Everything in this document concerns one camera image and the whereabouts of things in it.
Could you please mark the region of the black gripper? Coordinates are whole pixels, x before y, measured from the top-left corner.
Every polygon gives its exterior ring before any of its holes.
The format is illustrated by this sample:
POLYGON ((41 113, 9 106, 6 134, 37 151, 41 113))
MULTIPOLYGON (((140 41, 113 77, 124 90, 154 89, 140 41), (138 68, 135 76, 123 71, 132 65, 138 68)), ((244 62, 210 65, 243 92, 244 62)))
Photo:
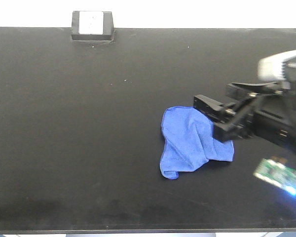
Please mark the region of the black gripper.
POLYGON ((230 83, 222 103, 195 95, 193 107, 214 122, 215 139, 226 142, 254 135, 296 154, 296 81, 230 83))

